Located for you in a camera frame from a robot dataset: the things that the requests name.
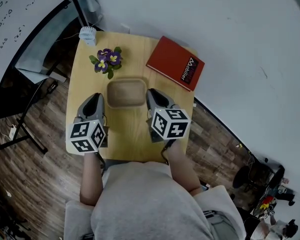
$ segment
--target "metal frame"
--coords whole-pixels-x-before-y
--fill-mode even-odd
[[[75,6],[76,11],[78,12],[79,15],[79,20],[81,25],[83,26],[89,26],[89,23],[84,15],[84,13],[82,12],[79,2],[78,0],[72,0],[73,4]],[[28,45],[32,42],[32,40],[37,36],[37,34],[47,25],[47,23],[53,18],[55,17],[61,10],[63,10],[68,4],[70,4],[70,0],[64,0],[62,1],[56,8],[54,8],[35,28],[34,30],[30,33],[30,35],[26,38],[26,40],[23,42],[23,44],[21,45],[21,47],[19,48],[19,50],[17,51],[17,53],[14,55],[13,59],[11,60],[8,69],[14,68],[14,66],[16,65],[17,61],[19,60],[19,58],[21,57],[21,55],[24,53],[24,51],[26,50],[26,48],[28,47]],[[47,72],[47,76],[49,76],[54,69],[57,67],[57,65],[61,62],[62,58],[68,54],[70,49],[66,50],[61,56],[60,58],[52,65],[52,67],[49,69],[49,71]],[[0,86],[3,83],[3,80],[5,78],[5,75],[3,76]],[[48,152],[48,149],[46,147],[41,148],[40,145],[36,142],[36,140],[29,134],[29,132],[26,130],[26,128],[23,126],[23,123],[25,122],[25,117],[27,115],[28,110],[30,109],[30,107],[32,106],[32,104],[34,103],[34,99],[38,93],[38,91],[41,89],[42,85],[45,83],[45,79],[42,80],[40,82],[40,84],[38,85],[38,87],[36,88],[36,90],[34,91],[25,111],[23,112],[22,116],[20,119],[17,119],[18,121],[18,125],[16,126],[16,131],[15,134],[13,136],[13,139],[9,142],[6,142],[4,144],[0,145],[0,151],[10,147],[14,144],[17,144],[19,142],[25,141],[25,140],[31,140],[31,142],[40,150],[40,152],[42,152],[43,154],[45,154],[46,152]],[[17,138],[17,135],[19,133],[20,128],[22,128],[22,130],[25,132],[25,136],[19,137]]]

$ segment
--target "black cable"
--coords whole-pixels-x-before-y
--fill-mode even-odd
[[[46,93],[43,95],[43,97],[39,98],[39,100],[43,100],[45,97],[47,97],[48,94],[52,94],[57,87],[58,81],[54,80],[46,89]]]
[[[105,114],[103,114],[103,116],[104,116],[105,119],[106,119],[106,121],[105,121],[105,127],[107,127],[107,126],[108,126],[108,118],[107,118],[107,116],[106,116]]]
[[[5,118],[5,124],[6,124],[8,127],[13,128],[13,126],[10,126],[10,125],[8,124],[7,118]]]
[[[103,169],[102,173],[101,173],[101,176],[104,175],[105,171],[107,170],[107,166],[106,166],[106,162],[105,160],[102,158],[102,156],[100,155],[99,152],[95,152],[96,156],[98,157],[98,159],[100,160],[101,164],[100,164],[100,167],[101,169]]]
[[[170,147],[172,146],[172,144],[173,144],[175,141],[176,141],[176,139],[170,139],[170,140],[165,144],[164,148],[163,148],[162,151],[161,151],[161,156],[162,156],[162,158],[165,160],[165,163],[166,163],[167,165],[169,165],[169,161],[168,161],[168,159],[164,156],[164,152],[165,152],[168,148],[170,148]]]

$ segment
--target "wooden floor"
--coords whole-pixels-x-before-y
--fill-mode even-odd
[[[61,49],[54,47],[48,57]],[[59,66],[69,75],[74,54],[75,49]],[[43,90],[50,83],[48,80]],[[63,237],[65,205],[69,200],[79,199],[83,157],[68,154],[65,145],[68,88],[69,80],[59,84],[51,95],[34,104],[25,118],[26,125],[48,148],[45,155],[28,140],[0,151],[0,188],[11,193],[11,197],[5,198],[29,221],[32,231],[28,234],[33,239]],[[235,194],[237,206],[247,206],[254,193],[232,189],[236,172],[249,159],[247,151],[203,107],[198,104],[193,109],[186,155],[202,181],[211,186],[225,185],[230,194]],[[16,118],[9,117],[8,124],[16,124]],[[8,135],[9,131],[1,119],[0,143],[3,142],[1,132]]]

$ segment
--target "white wall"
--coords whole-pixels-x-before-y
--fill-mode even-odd
[[[100,28],[166,35],[206,63],[195,96],[300,192],[300,8],[295,0],[98,0]]]

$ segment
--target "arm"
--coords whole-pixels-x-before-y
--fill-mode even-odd
[[[276,219],[275,219],[275,216],[271,216],[270,217],[270,224],[271,224],[271,226],[273,226],[273,225],[275,225],[277,223],[277,221],[276,221]]]
[[[261,228],[262,228],[262,231],[264,232],[264,235],[265,235],[264,238],[266,238],[267,235],[268,235],[269,232],[270,232],[269,227],[268,227],[268,225],[267,225],[264,221],[260,221],[260,226],[261,226]]]
[[[171,175],[174,181],[181,185],[192,196],[201,193],[202,187],[190,160],[181,149],[180,141],[176,140],[165,151],[170,164]]]
[[[94,153],[84,154],[80,202],[88,206],[95,206],[103,189],[104,186],[98,157]]]

